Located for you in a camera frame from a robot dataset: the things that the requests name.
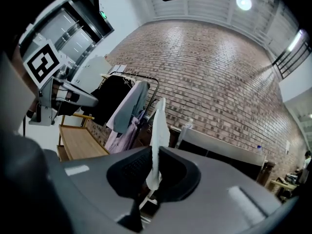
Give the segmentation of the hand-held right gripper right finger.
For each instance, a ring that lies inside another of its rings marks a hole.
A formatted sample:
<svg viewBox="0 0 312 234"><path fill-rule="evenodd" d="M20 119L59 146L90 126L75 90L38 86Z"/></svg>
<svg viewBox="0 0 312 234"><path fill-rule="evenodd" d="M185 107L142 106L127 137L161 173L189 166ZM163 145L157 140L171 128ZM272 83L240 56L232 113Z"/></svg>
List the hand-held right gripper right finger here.
<svg viewBox="0 0 312 234"><path fill-rule="evenodd" d="M233 166L161 148L158 211L148 234L240 234L259 230L280 202Z"/></svg>

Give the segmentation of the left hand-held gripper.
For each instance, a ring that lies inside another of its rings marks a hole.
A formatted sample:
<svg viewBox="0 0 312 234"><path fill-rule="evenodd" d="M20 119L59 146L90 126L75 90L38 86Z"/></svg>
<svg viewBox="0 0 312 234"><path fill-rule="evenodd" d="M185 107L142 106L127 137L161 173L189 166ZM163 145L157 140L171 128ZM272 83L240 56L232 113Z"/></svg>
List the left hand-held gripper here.
<svg viewBox="0 0 312 234"><path fill-rule="evenodd" d="M31 125L55 124L61 105L69 101L73 105L94 107L98 99L67 80L70 71L67 58L60 54L51 42L41 44L28 58L24 67L37 86L35 111Z"/></svg>

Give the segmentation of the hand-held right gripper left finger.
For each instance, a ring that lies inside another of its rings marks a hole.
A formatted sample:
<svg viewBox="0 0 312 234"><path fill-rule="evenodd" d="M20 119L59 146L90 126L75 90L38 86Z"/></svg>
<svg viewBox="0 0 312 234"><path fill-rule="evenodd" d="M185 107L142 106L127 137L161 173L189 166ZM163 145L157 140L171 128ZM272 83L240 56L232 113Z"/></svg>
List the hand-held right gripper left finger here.
<svg viewBox="0 0 312 234"><path fill-rule="evenodd" d="M150 150L126 152L62 163L79 192L109 220L139 233L142 187L151 168Z"/></svg>

